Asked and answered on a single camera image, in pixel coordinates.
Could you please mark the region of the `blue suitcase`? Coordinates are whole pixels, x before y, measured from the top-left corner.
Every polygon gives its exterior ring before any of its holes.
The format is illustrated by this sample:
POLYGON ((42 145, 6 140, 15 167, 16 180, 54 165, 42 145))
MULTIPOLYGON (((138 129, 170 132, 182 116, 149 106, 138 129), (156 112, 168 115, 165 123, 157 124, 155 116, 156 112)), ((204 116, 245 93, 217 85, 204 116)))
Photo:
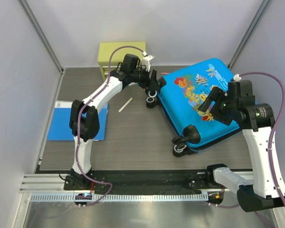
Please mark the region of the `blue suitcase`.
POLYGON ((176 134, 175 157, 199 153, 240 132, 235 121, 225 125, 214 120, 210 110, 198 110, 213 88, 226 91, 232 78, 223 61, 211 58, 162 76, 157 92, 147 93, 146 106, 160 105, 176 134))

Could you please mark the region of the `blue white box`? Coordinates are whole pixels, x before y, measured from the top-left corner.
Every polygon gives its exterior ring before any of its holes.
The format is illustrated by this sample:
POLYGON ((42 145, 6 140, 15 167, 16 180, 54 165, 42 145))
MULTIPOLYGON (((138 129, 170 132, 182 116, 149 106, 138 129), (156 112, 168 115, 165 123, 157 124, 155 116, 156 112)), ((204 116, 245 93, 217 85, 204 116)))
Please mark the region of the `blue white box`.
MULTIPOLYGON (((74 141, 72 130, 69 127, 71 105, 71 101, 56 101, 50 129, 47 135, 49 141, 74 141)), ((94 138, 94 141, 103 141, 105 139, 107 113, 108 104, 105 104, 99 114, 100 130, 94 138)))

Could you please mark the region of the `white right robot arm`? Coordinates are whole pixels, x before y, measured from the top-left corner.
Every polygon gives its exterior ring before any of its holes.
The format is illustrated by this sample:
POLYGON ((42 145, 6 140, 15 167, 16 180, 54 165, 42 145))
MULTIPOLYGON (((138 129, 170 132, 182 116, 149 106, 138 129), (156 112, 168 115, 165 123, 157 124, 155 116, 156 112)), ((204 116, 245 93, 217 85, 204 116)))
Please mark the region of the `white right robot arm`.
POLYGON ((239 125, 248 146, 253 179, 243 178, 224 164, 213 164, 207 167, 206 185, 229 189, 245 212, 285 206, 285 183, 270 136, 276 123, 274 113, 270 105, 256 104, 251 81, 231 80, 227 91, 213 88, 198 108, 202 112, 207 109, 214 120, 239 125))

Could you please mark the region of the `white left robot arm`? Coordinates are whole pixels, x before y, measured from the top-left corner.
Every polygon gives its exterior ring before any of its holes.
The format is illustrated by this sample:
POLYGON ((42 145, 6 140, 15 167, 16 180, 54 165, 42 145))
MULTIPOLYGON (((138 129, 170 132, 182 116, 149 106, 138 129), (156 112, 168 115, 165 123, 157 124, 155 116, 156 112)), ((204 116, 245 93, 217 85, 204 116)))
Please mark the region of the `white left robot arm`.
POLYGON ((91 178, 88 176, 91 171, 91 147, 100 130, 99 113, 104 105, 131 83, 145 90, 147 106, 156 103, 160 87, 156 70, 151 70, 153 59, 154 56, 148 54, 143 58, 126 54, 120 66, 109 69, 107 79, 95 92, 82 101, 75 100, 72 103, 69 127, 75 141, 75 158, 71 176, 79 189, 86 190, 91 186, 91 178))

